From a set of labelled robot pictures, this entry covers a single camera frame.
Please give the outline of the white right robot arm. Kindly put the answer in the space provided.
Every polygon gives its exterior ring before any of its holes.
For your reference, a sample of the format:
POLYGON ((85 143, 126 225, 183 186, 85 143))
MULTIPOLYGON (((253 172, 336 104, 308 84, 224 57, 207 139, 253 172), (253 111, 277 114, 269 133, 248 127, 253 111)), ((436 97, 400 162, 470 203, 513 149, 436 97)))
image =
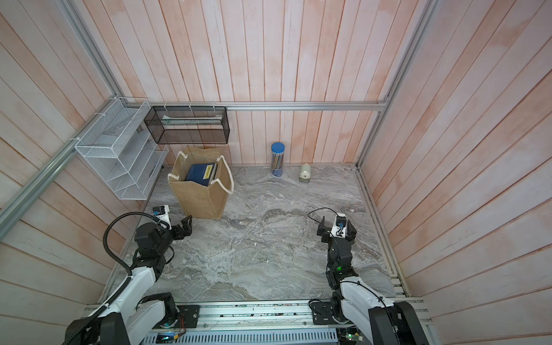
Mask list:
POLYGON ((332 320, 351 322, 372 344, 428 344, 414 307, 376 293, 352 266, 352 244, 357 231, 344 214, 335 214, 328 226, 319 221, 316 234, 328 244, 326 279, 333 290, 332 320))

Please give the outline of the navy book yellow label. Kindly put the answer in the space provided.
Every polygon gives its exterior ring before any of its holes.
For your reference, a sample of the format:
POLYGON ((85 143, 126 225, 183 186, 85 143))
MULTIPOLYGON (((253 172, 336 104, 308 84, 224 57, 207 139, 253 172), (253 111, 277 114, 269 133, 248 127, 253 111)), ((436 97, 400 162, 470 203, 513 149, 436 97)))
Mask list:
POLYGON ((217 163, 198 163, 191 165, 186 177, 186 182, 194 182, 199 185, 209 186, 215 178, 217 163))

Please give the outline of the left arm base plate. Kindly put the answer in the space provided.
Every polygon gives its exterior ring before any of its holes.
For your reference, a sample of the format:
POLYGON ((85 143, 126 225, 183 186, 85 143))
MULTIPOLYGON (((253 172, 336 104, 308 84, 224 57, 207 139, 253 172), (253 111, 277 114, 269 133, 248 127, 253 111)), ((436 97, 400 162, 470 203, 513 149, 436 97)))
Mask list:
POLYGON ((177 329, 187 330, 195 329, 198 325, 200 312, 199 305, 177 305, 178 313, 176 316, 170 316, 167 321, 161 321, 153 329, 177 329))

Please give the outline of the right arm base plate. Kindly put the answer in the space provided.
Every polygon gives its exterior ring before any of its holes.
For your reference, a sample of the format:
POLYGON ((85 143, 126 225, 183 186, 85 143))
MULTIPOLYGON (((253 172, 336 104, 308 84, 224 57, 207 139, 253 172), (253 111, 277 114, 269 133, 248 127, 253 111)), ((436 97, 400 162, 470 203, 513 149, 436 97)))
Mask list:
POLYGON ((315 325, 347 324, 348 321, 342 315, 341 305, 338 300, 322 301, 311 299, 308 302, 313 323, 315 325))

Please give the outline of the tan canvas bag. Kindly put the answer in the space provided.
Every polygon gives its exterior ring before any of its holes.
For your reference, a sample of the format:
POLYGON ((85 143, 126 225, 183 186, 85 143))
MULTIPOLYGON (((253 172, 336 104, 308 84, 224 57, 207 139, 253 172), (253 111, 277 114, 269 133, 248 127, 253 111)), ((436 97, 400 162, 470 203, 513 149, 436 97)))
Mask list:
POLYGON ((186 214, 198 219, 220 219, 227 198, 234 193, 234 178, 220 148, 188 146, 180 151, 168 174, 168 184, 186 214), (213 162, 217 163, 217 171, 209 186, 185 181, 191 165, 213 162))

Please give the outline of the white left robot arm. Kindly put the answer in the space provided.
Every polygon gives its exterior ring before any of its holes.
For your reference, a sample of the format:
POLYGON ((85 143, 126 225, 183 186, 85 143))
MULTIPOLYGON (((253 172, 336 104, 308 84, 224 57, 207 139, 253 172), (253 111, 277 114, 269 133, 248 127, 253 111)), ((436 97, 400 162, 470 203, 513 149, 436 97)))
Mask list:
POLYGON ((147 214, 131 211, 115 218, 103 235, 106 253, 126 271, 126 277, 115 290, 88 317, 73 321, 66 329, 65 344, 140 344, 156 327, 179 328, 173 337, 184 335, 185 318, 175 304, 171 293, 146 296, 145 293, 156 283, 166 264, 172 242, 192 234, 193 217, 188 215, 180 225, 171 225, 168 214, 155 211, 147 214), (135 241, 138 249, 128 265, 117 257, 108 245, 112 227, 128 216, 144 216, 151 221, 138 227, 135 241))

